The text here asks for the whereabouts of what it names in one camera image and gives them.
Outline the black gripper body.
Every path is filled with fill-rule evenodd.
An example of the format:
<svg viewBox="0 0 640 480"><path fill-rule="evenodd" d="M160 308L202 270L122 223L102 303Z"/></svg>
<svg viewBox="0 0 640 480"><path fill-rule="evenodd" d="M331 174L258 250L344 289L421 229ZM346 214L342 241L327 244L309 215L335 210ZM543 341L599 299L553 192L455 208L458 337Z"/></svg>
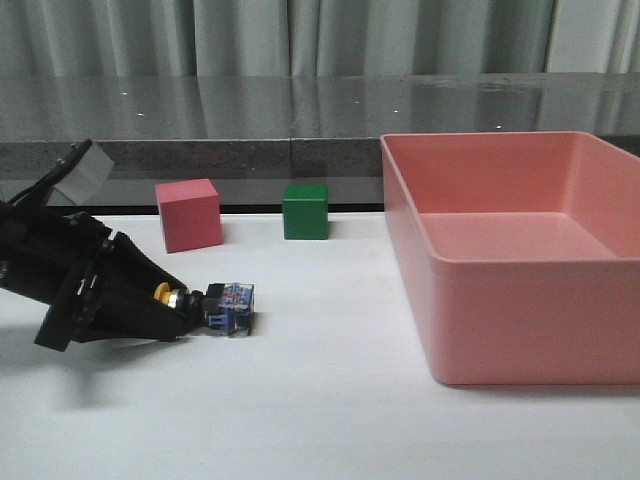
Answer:
<svg viewBox="0 0 640 480"><path fill-rule="evenodd" d="M1 287L49 306L36 344L66 350L78 323L78 289L111 233L84 212L1 204Z"/></svg>

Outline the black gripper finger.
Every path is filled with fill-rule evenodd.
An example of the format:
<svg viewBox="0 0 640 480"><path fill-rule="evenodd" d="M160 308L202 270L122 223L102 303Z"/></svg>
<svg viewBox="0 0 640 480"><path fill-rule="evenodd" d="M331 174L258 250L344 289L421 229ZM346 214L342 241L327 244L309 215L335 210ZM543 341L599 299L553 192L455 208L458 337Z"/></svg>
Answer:
<svg viewBox="0 0 640 480"><path fill-rule="evenodd" d="M125 338L172 342L204 327L203 293L183 291L178 297L177 306L172 308L152 296L103 294L99 301L81 312L71 340L87 343Z"/></svg>
<svg viewBox="0 0 640 480"><path fill-rule="evenodd" d="M161 283L186 285L154 263L124 233L106 238L100 250L99 311L109 313L175 313L155 298Z"/></svg>

